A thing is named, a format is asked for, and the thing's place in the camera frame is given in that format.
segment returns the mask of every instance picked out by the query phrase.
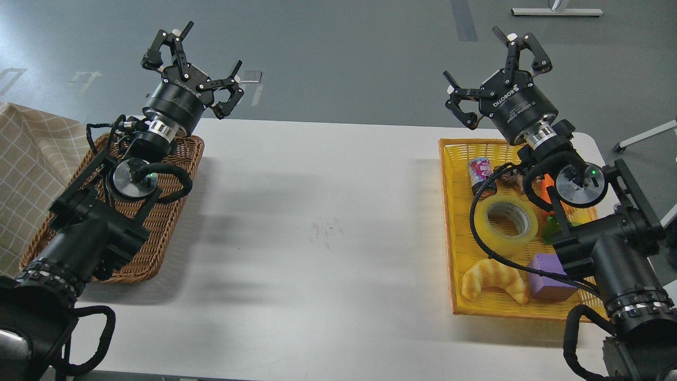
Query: purple sponge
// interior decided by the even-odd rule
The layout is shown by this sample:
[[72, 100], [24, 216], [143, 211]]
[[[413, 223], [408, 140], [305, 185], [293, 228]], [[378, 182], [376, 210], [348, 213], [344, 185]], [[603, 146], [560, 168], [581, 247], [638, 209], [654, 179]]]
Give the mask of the purple sponge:
[[[549, 273], [566, 274], [556, 254], [538, 253], [529, 263], [529, 267]], [[528, 273], [527, 276], [529, 277], [531, 297], [535, 299], [566, 300], [577, 290], [574, 286], [540, 275]]]

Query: can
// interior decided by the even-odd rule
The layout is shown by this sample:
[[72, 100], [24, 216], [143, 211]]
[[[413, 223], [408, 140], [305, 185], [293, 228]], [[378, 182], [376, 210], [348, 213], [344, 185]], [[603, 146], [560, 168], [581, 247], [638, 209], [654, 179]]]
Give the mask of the can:
[[[489, 159], [484, 156], [476, 157], [468, 162], [468, 174], [470, 175], [470, 186], [473, 196], [477, 195], [477, 191], [482, 187], [489, 176], [492, 175], [492, 166], [489, 164]], [[480, 200], [484, 200], [489, 196], [496, 194], [496, 182], [492, 182], [484, 189]]]

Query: yellow plastic basket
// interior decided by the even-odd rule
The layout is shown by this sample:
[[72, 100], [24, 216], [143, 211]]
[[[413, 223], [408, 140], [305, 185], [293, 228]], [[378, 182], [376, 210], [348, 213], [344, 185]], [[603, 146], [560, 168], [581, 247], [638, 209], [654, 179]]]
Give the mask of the yellow plastic basket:
[[[530, 319], [565, 320], [569, 311], [577, 304], [586, 304], [605, 316], [604, 306], [598, 298], [579, 290], [566, 301], [552, 302], [531, 299], [521, 305], [503, 290], [484, 289], [479, 297], [470, 301], [461, 296], [463, 274], [476, 262], [487, 258], [487, 254], [477, 245], [468, 225], [473, 195], [468, 175], [468, 161], [475, 157], [489, 158], [492, 167], [509, 161], [518, 163], [517, 150], [520, 146], [511, 146], [499, 139], [440, 139], [439, 154], [442, 166], [442, 187], [444, 198], [445, 223], [447, 228], [447, 263], [449, 271], [449, 291], [455, 315], [483, 315], [494, 317], [519, 317]], [[513, 189], [500, 186], [499, 195], [512, 195], [529, 203], [527, 198]], [[542, 229], [546, 219], [543, 213], [533, 206], [538, 219], [536, 238], [520, 254], [509, 259], [527, 265], [537, 253], [554, 253], [551, 245], [541, 241]], [[520, 275], [528, 283], [527, 274]]]

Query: metal leg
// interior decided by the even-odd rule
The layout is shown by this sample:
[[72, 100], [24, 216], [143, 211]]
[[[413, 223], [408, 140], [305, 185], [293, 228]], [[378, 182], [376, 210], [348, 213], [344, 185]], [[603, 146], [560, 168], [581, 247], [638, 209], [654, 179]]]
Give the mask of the metal leg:
[[668, 224], [671, 223], [675, 217], [677, 217], [677, 204], [675, 204], [674, 207], [668, 212], [668, 214], [663, 217], [661, 220], [661, 225], [663, 225], [664, 228], [668, 227]]
[[635, 144], [637, 142], [641, 142], [644, 139], [650, 138], [651, 136], [660, 134], [661, 132], [668, 131], [669, 129], [674, 129], [677, 127], [677, 121], [669, 121], [665, 124], [662, 124], [658, 127], [652, 128], [647, 132], [643, 132], [637, 136], [633, 136], [629, 139], [625, 139], [622, 142], [617, 143], [614, 147], [613, 150], [618, 153], [622, 153], [627, 146], [631, 144]]
[[513, 16], [588, 16], [599, 17], [601, 9], [567, 9], [569, 0], [555, 0], [552, 8], [512, 8]]

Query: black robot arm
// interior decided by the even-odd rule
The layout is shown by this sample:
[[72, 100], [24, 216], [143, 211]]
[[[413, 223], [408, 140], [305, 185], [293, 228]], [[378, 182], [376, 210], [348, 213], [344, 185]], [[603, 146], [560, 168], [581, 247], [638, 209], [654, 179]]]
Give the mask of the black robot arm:
[[[141, 62], [162, 75], [143, 108], [146, 118], [121, 115], [111, 125], [87, 126], [95, 156], [49, 209], [55, 237], [15, 279], [0, 277], [0, 380], [39, 380], [50, 365], [62, 376], [79, 376], [106, 355], [115, 314], [105, 306], [75, 308], [77, 298], [92, 278], [109, 279], [132, 261], [148, 240], [144, 221], [156, 203], [171, 203], [190, 192], [188, 173], [161, 163], [175, 136], [189, 136], [207, 107], [214, 107], [219, 118], [230, 114], [243, 94], [236, 77], [241, 61], [227, 79], [211, 83], [186, 60], [182, 41], [192, 26], [189, 22], [179, 35], [158, 31]], [[163, 45], [170, 47], [173, 60], [164, 68]], [[230, 99], [214, 104], [213, 93], [220, 89], [228, 90]], [[110, 128], [100, 151], [91, 141], [92, 127]], [[113, 156], [116, 139], [120, 154]], [[157, 174], [175, 176], [183, 188], [160, 197]], [[130, 218], [115, 209], [115, 199], [142, 206]], [[69, 364], [70, 335], [78, 319], [98, 313], [106, 316], [106, 326], [96, 353], [81, 365]]]
[[[677, 366], [677, 311], [648, 257], [657, 254], [657, 242], [665, 238], [665, 231], [623, 161], [604, 168], [584, 162], [571, 143], [574, 126], [566, 119], [552, 124], [558, 111], [533, 84], [533, 76], [547, 73], [552, 64], [535, 37], [531, 33], [505, 36], [498, 28], [494, 32], [508, 47], [506, 65], [479, 89], [461, 89], [444, 72], [451, 84], [445, 105], [463, 125], [471, 129], [477, 126], [476, 114], [458, 108], [459, 101], [472, 100], [479, 103], [482, 116], [489, 117], [511, 145], [526, 143], [518, 151], [519, 165], [503, 165], [477, 191], [469, 221], [473, 237], [490, 258], [537, 273], [488, 248], [473, 224], [479, 195], [490, 182], [510, 168], [526, 172], [525, 194], [541, 209], [554, 210], [561, 226], [553, 246], [566, 275], [539, 275], [592, 292], [604, 302], [609, 318], [585, 306], [569, 313], [564, 343], [567, 364], [587, 380], [663, 380]], [[534, 54], [533, 72], [519, 70], [519, 53], [524, 49]], [[542, 174], [555, 179], [555, 186], [548, 188], [552, 203], [538, 197], [531, 187]], [[609, 184], [620, 200], [615, 212], [572, 226], [561, 201], [574, 207], [595, 205], [605, 196]], [[585, 281], [590, 276], [596, 285]], [[609, 377], [588, 372], [578, 363], [575, 347], [581, 316], [610, 334], [603, 346]]]

